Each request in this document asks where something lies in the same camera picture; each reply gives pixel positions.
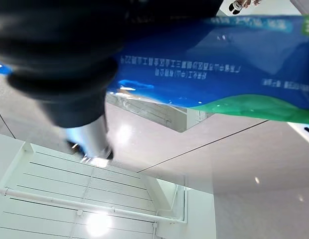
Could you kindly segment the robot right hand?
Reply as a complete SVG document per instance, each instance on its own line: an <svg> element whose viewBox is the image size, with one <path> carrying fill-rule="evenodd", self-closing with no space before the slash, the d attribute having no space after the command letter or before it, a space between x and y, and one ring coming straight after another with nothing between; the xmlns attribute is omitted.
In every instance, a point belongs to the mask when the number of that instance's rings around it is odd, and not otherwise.
<svg viewBox="0 0 309 239"><path fill-rule="evenodd" d="M6 82L34 99L69 146L113 159L106 89L114 55L132 25L213 17L219 0L0 0L0 62Z"/></svg>

